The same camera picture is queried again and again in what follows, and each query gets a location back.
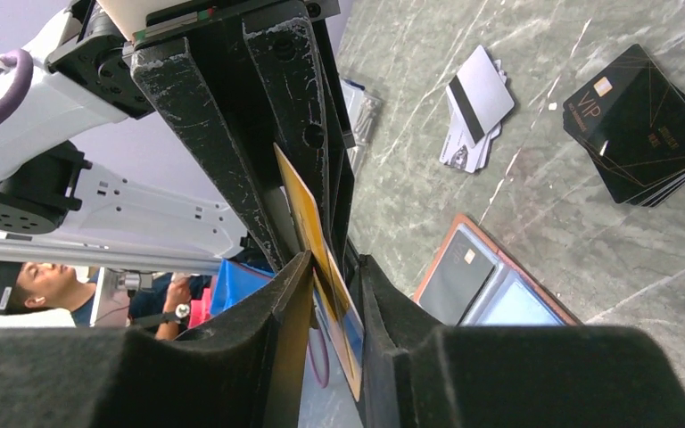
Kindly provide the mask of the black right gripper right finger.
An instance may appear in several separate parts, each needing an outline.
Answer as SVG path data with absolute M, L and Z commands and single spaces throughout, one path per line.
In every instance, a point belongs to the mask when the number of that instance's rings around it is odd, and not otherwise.
M 685 427 L 668 357 L 623 326 L 440 323 L 359 259 L 366 427 Z

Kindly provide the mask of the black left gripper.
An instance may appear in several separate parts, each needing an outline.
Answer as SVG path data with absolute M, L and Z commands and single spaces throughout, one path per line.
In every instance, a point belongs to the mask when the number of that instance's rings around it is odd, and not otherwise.
M 275 154 L 249 153 L 252 139 L 222 113 L 185 38 L 237 27 L 268 101 L 273 142 L 310 190 L 323 236 L 342 261 L 354 189 L 346 151 L 354 140 L 325 22 L 341 13 L 340 3 L 96 4 L 135 51 L 130 72 L 136 85 L 279 271 L 294 257 L 295 239 L 287 199 L 276 182 Z

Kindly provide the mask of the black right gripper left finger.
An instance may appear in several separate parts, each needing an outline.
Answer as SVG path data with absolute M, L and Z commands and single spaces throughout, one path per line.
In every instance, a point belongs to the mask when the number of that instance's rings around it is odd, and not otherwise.
M 294 427 L 311 288 L 301 252 L 175 341 L 135 328 L 0 328 L 0 427 Z

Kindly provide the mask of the orange VIP card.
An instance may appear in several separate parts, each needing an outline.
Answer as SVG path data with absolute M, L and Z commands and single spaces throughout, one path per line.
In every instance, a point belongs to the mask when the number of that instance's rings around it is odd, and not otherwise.
M 360 401 L 365 329 L 341 269 L 324 236 L 319 209 L 310 189 L 278 144 L 273 145 L 301 249 L 310 251 L 315 271 L 315 302 L 322 316 L 351 395 Z

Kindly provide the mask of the brown leather card holder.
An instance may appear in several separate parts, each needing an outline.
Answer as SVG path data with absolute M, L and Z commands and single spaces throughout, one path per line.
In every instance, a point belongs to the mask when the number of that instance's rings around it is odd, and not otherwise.
M 464 214 L 453 219 L 413 301 L 445 325 L 581 323 Z

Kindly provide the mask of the silver magnetic stripe card stack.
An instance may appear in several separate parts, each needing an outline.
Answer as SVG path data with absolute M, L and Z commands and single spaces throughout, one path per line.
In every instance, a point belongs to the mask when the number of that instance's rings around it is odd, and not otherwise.
M 446 87 L 450 127 L 440 163 L 467 173 L 486 166 L 501 122 L 515 108 L 500 60 L 479 45 Z

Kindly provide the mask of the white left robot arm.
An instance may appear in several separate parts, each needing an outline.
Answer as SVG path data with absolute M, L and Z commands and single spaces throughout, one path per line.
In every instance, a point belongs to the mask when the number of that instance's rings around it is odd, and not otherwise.
M 212 273 L 299 238 L 280 169 L 347 243 L 336 1 L 72 1 L 0 55 L 0 260 Z

